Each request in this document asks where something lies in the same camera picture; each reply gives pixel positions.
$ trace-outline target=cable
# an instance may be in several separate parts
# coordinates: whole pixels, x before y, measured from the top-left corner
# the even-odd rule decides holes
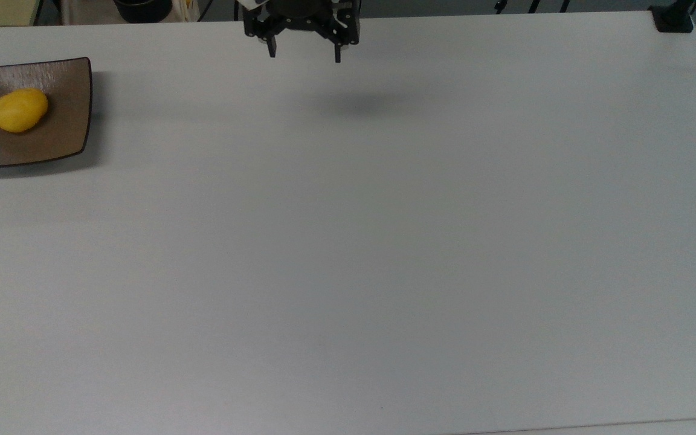
[[[541,2],[541,0],[533,0],[533,3],[530,4],[530,9],[528,9],[529,14],[536,13],[536,8],[539,7],[539,2]]]
[[[198,21],[197,21],[197,22],[201,22],[201,21],[202,21],[202,19],[203,19],[204,16],[205,16],[205,12],[208,12],[208,8],[211,7],[211,3],[213,3],[213,0],[208,0],[207,5],[205,5],[204,11],[201,13],[201,16],[198,17]]]

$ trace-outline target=white table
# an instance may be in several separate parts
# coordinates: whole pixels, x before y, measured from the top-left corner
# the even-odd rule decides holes
[[[696,32],[0,30],[80,56],[86,152],[0,170],[0,433],[696,418]]]
[[[649,424],[617,424],[568,429],[528,430],[522,435],[696,435],[696,420]]]

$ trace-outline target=yellow object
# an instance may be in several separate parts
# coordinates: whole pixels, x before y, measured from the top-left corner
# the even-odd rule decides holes
[[[47,96],[36,88],[22,88],[0,97],[0,129],[25,132],[47,113]]]

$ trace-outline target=brown plate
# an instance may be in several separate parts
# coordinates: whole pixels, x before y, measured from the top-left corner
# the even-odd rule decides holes
[[[47,113],[32,129],[0,129],[0,167],[74,156],[85,149],[91,124],[91,60],[55,60],[0,66],[0,96],[19,88],[47,95]]]

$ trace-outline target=plate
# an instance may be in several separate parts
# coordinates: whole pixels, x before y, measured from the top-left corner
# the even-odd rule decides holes
[[[63,159],[85,150],[93,99],[89,58],[0,66],[0,96],[19,88],[42,90],[50,106],[30,130],[0,129],[0,167]]]

